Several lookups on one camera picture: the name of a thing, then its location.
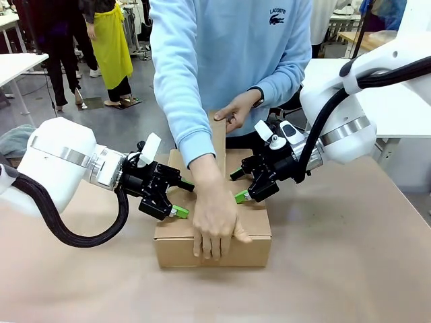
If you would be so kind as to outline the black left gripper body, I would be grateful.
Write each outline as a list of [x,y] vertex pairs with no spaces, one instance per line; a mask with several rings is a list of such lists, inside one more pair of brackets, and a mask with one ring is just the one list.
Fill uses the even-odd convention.
[[117,185],[117,201],[126,203],[127,196],[141,197],[144,203],[169,203],[171,167],[157,161],[138,166],[140,153],[130,153],[121,165]]

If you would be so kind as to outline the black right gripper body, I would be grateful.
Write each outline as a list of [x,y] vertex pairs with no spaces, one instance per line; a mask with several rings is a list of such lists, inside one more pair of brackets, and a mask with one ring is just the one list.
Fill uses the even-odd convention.
[[257,179],[262,174],[273,180],[283,181],[293,179],[301,183],[305,178],[306,171],[299,166],[299,157],[294,155],[291,147],[271,150],[269,147],[257,147],[253,149],[253,155],[258,156],[257,166],[252,169],[253,179]]

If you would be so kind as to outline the person's right hand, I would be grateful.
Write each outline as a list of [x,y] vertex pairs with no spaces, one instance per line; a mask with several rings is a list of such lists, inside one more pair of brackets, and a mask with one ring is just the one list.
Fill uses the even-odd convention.
[[243,228],[236,201],[219,170],[210,173],[193,170],[196,203],[193,215],[193,254],[219,260],[228,254],[231,239],[250,243]]

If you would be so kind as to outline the person's left hand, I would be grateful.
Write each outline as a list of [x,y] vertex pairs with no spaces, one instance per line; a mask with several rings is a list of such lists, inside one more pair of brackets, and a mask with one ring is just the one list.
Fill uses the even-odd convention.
[[218,110],[213,119],[215,121],[224,120],[226,132],[231,133],[243,126],[250,110],[260,99],[261,92],[258,89],[250,89],[239,94],[227,106]]

